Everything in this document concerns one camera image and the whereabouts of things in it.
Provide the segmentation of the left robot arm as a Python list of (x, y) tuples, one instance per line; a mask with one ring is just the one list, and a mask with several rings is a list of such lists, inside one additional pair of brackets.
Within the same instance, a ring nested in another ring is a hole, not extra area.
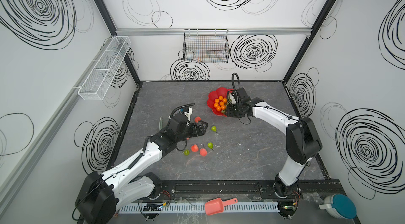
[(117, 166), (86, 176), (74, 209), (76, 221), (87, 224), (106, 224), (121, 207), (146, 197), (158, 197), (160, 179), (153, 173), (142, 172), (177, 148), (189, 138), (203, 136), (209, 124), (200, 120), (171, 118), (167, 125), (145, 139), (141, 150)]

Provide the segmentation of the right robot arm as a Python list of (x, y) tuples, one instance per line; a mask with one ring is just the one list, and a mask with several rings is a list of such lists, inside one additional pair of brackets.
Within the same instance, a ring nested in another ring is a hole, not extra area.
[(287, 160), (276, 175), (273, 188), (280, 198), (286, 198), (298, 188), (298, 179), (309, 162), (323, 146), (309, 117), (295, 117), (278, 110), (260, 98), (252, 99), (244, 88), (227, 93), (229, 105), (225, 116), (243, 118), (246, 115), (261, 119), (286, 136)]

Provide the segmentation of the red flower fruit bowl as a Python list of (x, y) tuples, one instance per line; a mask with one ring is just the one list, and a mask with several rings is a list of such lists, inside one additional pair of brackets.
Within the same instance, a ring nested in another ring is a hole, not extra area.
[(212, 112), (215, 115), (222, 115), (225, 116), (225, 110), (217, 111), (216, 108), (214, 107), (215, 99), (218, 99), (219, 96), (223, 96), (224, 98), (227, 99), (227, 103), (224, 103), (224, 106), (230, 105), (231, 103), (231, 94), (233, 93), (233, 89), (227, 89), (227, 88), (218, 88), (212, 92), (209, 93), (208, 95), (208, 100), (207, 100), (207, 106), (212, 110)]

